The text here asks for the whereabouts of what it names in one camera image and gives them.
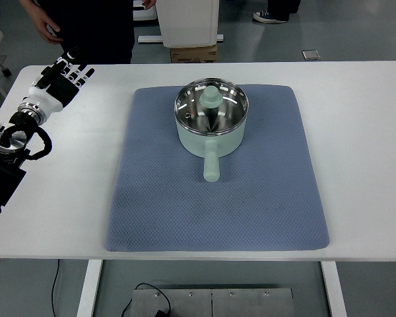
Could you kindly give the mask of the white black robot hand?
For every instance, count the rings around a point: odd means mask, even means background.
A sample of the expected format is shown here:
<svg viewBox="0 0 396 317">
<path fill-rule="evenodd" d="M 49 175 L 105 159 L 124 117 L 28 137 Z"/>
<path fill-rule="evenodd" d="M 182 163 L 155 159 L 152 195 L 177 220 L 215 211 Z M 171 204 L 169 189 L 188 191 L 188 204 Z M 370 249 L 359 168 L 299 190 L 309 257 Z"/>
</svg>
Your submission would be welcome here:
<svg viewBox="0 0 396 317">
<path fill-rule="evenodd" d="M 81 49 L 76 46 L 47 66 L 29 87 L 20 108 L 33 109 L 43 120 L 62 111 L 95 72 L 85 63 L 77 65 L 75 62 L 80 58 Z"/>
</svg>

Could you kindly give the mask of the person's right hand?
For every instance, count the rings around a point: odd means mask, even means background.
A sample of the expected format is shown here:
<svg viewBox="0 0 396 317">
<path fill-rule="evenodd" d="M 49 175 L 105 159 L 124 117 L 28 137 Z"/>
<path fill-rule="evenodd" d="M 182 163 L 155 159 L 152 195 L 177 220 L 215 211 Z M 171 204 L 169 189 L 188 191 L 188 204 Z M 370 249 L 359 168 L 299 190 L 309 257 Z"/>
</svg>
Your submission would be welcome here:
<svg viewBox="0 0 396 317">
<path fill-rule="evenodd" d="M 58 25 L 44 12 L 39 12 L 32 18 L 40 37 L 49 44 L 61 44 L 63 39 L 55 33 L 60 30 Z"/>
</svg>

